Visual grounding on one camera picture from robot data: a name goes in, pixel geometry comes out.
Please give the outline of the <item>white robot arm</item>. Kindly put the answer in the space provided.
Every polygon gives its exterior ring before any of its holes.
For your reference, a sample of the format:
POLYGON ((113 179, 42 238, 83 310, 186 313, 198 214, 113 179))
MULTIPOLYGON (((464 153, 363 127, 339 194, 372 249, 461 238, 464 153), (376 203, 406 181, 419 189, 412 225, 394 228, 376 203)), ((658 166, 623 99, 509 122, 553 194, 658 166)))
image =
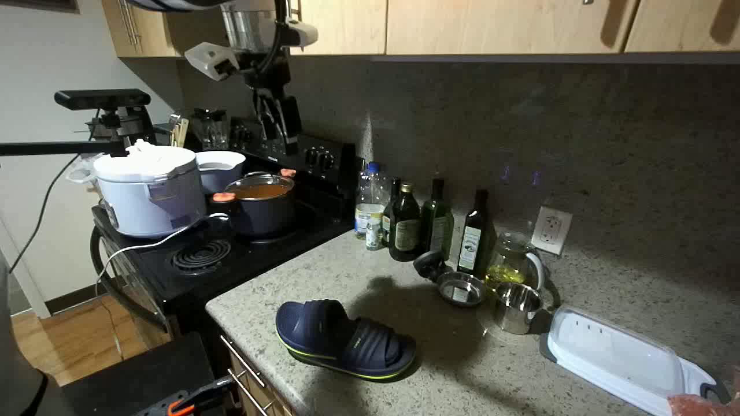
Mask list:
POLYGON ((302 131, 298 101, 284 93, 290 82, 286 56, 294 46, 319 40, 315 26, 288 19, 286 0, 127 0, 148 11, 222 13, 225 43, 198 42, 185 60, 212 82, 239 75, 252 90, 261 137, 281 142, 286 154, 298 150, 302 131))

